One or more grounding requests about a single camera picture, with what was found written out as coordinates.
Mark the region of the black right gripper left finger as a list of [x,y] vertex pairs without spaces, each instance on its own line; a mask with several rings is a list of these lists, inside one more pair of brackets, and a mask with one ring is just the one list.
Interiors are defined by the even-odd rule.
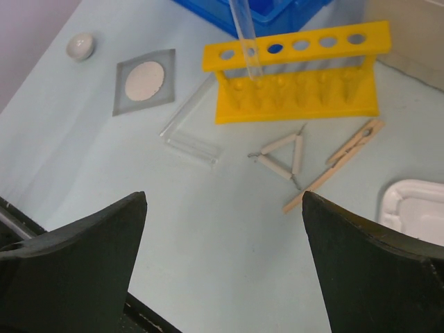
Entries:
[[116,332],[146,213],[139,191],[3,247],[1,331]]

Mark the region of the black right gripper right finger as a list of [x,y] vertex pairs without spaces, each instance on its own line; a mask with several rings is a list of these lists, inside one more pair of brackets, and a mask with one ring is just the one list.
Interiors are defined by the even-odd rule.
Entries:
[[443,247],[307,191],[302,218],[333,332],[442,332]]

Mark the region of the white plastic lid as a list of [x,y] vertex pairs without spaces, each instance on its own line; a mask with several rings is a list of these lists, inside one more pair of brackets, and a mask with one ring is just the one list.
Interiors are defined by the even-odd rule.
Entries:
[[443,184],[401,180],[382,196],[378,223],[410,237],[443,245]]

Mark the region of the wooden test tube holder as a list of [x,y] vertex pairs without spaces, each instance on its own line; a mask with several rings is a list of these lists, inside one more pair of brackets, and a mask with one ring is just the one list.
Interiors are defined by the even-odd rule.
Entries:
[[376,134],[385,126],[380,119],[371,119],[365,123],[342,147],[326,162],[330,167],[307,188],[289,201],[282,211],[287,214],[302,202],[306,191],[314,191],[326,183],[340,168],[349,162]]

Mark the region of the clay pipe triangle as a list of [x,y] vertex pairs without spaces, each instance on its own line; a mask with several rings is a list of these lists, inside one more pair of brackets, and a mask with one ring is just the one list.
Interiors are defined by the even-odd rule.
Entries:
[[248,158],[292,182],[297,190],[301,190],[298,176],[302,171],[306,125],[304,123],[299,130],[265,144],[258,152],[249,153]]

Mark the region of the yellow test tube rack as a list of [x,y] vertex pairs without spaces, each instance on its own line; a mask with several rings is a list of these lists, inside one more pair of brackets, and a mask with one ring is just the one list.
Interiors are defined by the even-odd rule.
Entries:
[[391,47],[388,21],[259,37],[259,63],[265,67],[351,57],[361,57],[363,62],[251,80],[225,74],[247,67],[240,42],[208,44],[203,49],[202,68],[219,83],[215,122],[376,117],[374,64]]

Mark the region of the white porcelain evaporating dish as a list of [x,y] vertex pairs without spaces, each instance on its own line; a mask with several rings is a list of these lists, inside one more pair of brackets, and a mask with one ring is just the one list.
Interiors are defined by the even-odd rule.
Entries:
[[66,46],[66,54],[72,60],[81,62],[88,59],[94,49],[94,36],[91,33],[79,33],[69,40]]

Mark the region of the beige plastic storage box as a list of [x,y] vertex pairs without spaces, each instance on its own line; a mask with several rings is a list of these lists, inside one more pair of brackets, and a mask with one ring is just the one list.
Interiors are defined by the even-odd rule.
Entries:
[[392,49],[379,61],[443,90],[442,1],[367,1],[364,19],[390,24]]

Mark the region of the blue plastic divided bin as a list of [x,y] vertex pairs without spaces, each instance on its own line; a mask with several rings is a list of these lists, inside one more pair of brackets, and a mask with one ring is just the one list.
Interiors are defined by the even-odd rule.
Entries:
[[[175,0],[175,2],[231,36],[237,36],[228,1]],[[257,37],[299,31],[330,3],[330,0],[248,1]]]

